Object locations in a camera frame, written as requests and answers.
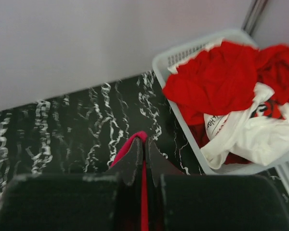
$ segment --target black marble surface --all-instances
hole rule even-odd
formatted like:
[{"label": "black marble surface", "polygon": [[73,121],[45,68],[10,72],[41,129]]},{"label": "black marble surface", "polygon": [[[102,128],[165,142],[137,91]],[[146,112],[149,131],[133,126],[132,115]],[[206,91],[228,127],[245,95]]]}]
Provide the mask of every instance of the black marble surface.
[{"label": "black marble surface", "polygon": [[[21,173],[104,172],[132,134],[186,174],[203,171],[152,72],[0,112],[0,195]],[[275,169],[261,173],[289,196]]]}]

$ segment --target pile of clothes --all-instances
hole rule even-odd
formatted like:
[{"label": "pile of clothes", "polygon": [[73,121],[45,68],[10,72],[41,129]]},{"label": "pile of clothes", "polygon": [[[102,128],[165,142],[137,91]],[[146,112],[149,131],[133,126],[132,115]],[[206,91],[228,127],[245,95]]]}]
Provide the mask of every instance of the pile of clothes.
[{"label": "pile of clothes", "polygon": [[266,166],[289,151],[289,46],[223,38],[169,68],[177,103],[209,166]]}]

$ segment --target black marble table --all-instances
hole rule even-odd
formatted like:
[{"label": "black marble table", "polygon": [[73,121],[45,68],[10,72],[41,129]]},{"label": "black marble table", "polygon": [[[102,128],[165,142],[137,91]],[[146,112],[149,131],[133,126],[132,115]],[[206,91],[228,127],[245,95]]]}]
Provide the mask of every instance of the black marble table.
[{"label": "black marble table", "polygon": [[[146,72],[1,111],[0,195],[16,174],[104,172],[141,130],[182,172],[203,174],[154,73]],[[278,188],[289,211],[275,169],[261,175]]]}]

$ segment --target white cloth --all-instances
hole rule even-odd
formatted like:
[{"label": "white cloth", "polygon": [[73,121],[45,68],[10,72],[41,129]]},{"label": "white cloth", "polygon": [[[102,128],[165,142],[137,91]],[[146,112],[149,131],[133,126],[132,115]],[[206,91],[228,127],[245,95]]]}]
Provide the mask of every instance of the white cloth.
[{"label": "white cloth", "polygon": [[183,64],[188,63],[188,61],[192,58],[195,58],[201,51],[206,50],[209,51],[211,50],[213,47],[219,47],[222,43],[224,38],[218,38],[214,41],[211,41],[209,43],[207,43],[206,45],[204,45],[203,49],[200,49],[199,51],[197,51],[196,53],[193,53],[191,55],[186,56],[184,59],[182,59],[181,61],[177,62],[176,64],[168,67],[168,70],[172,73],[172,74],[177,74],[177,67]]},{"label": "white cloth", "polygon": [[216,128],[209,126],[208,129],[212,116],[204,115],[210,142],[201,151],[211,168],[219,169],[229,152],[266,166],[289,151],[289,104],[280,106],[285,120],[266,116],[250,118],[259,104],[274,94],[262,83],[257,83],[254,91],[255,98],[249,109],[218,116],[216,121],[221,122],[215,123]]}]

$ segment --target laundry basket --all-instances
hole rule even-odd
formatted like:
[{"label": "laundry basket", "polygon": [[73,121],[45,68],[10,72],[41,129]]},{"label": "laundry basket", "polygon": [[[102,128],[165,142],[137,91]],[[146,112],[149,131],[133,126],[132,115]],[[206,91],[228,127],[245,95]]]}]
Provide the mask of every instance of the laundry basket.
[{"label": "laundry basket", "polygon": [[[157,55],[152,62],[153,70],[156,74],[156,77],[158,79],[158,82],[160,86],[163,88],[165,86],[165,83],[167,81],[167,78],[171,74],[170,71],[167,69],[168,67],[174,65],[175,63],[181,61],[185,57],[192,55],[193,53],[196,53],[203,49],[204,45],[206,45],[210,41],[214,41],[218,38],[224,38],[229,41],[243,43],[243,44],[249,44],[254,47],[257,47],[256,43],[253,41],[253,39],[246,34],[244,31],[239,29],[229,29],[224,30],[209,36],[205,36],[199,39],[196,39],[192,42],[173,47],[169,49],[166,52],[163,52],[159,55]],[[278,160],[274,161],[268,166],[261,166],[258,164],[248,164],[248,165],[242,165],[242,164],[229,164],[229,165],[222,165],[222,167],[218,170],[211,169],[209,165],[207,164],[207,161],[203,154],[200,151],[200,148],[198,147],[188,125],[184,121],[179,108],[176,103],[169,101],[169,104],[177,117],[181,128],[191,145],[195,156],[198,159],[198,162],[200,163],[203,171],[206,174],[230,174],[230,175],[238,175],[238,174],[256,174],[258,172],[264,171],[268,168],[274,167],[278,164],[282,164],[284,162],[289,161],[289,152],[283,155]]]}]

